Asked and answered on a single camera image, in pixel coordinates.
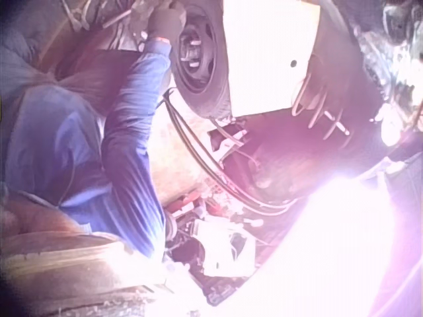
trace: person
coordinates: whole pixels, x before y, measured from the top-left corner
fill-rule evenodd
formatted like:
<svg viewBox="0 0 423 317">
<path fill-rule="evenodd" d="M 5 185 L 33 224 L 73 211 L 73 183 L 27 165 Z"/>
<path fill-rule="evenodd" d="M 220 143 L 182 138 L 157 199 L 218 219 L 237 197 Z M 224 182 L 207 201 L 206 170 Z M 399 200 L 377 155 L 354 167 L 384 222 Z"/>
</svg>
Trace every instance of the person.
<svg viewBox="0 0 423 317">
<path fill-rule="evenodd" d="M 2 39 L 0 86 L 2 181 L 8 192 L 59 209 L 88 232 L 115 234 L 161 261 L 165 216 L 151 180 L 147 145 L 169 55 L 185 23 L 180 3 L 166 1 L 155 8 L 143 53 L 132 58 L 103 113 L 98 101 L 104 98 L 90 98 L 89 72 L 61 81 L 39 72 L 31 66 L 30 40 L 8 30 Z M 103 74 L 96 73 L 97 79 Z M 43 214 L 25 217 L 42 219 Z"/>
</svg>

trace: blue clothing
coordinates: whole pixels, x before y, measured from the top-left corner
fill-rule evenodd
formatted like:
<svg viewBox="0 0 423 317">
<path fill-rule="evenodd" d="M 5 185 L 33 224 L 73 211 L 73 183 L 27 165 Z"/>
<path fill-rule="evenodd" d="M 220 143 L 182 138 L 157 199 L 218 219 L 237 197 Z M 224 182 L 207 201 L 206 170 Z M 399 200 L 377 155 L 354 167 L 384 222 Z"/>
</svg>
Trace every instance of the blue clothing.
<svg viewBox="0 0 423 317">
<path fill-rule="evenodd" d="M 8 187 L 37 195 L 79 224 L 121 236 L 161 260 L 165 216 L 151 181 L 147 142 L 170 50 L 164 42 L 146 44 L 106 118 L 104 138 L 81 95 L 49 83 L 22 91 L 7 149 Z"/>
</svg>

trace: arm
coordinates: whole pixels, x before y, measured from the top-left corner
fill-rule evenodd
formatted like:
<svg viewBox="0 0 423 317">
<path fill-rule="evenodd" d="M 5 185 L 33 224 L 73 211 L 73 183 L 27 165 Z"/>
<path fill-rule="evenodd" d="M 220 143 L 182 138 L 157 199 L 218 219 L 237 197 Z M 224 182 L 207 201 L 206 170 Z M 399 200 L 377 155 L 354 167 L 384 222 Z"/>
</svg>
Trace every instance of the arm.
<svg viewBox="0 0 423 317">
<path fill-rule="evenodd" d="M 165 218 L 149 173 L 147 142 L 171 46 L 148 41 L 106 119 L 102 160 L 115 208 L 102 222 L 146 256 L 163 254 Z"/>
</svg>

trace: bolt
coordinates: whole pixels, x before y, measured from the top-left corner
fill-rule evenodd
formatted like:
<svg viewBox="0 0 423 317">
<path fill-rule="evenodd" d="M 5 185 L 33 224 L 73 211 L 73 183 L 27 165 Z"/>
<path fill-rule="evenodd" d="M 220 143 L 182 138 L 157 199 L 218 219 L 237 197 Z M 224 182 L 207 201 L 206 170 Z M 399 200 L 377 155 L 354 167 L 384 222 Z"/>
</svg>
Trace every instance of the bolt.
<svg viewBox="0 0 423 317">
<path fill-rule="evenodd" d="M 199 45 L 201 45 L 201 40 L 192 40 L 192 41 L 190 42 L 190 44 L 191 44 L 192 46 L 199 46 Z"/>
</svg>

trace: paper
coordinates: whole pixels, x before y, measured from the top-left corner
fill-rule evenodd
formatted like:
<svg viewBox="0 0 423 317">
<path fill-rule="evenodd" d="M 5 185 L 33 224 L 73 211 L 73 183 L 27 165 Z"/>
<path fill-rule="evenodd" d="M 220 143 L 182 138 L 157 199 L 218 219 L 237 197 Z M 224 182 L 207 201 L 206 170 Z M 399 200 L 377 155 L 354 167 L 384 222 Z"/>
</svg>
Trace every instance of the paper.
<svg viewBox="0 0 423 317">
<path fill-rule="evenodd" d="M 234 117 L 290 108 L 307 72 L 320 7 L 300 1 L 224 1 Z"/>
</svg>

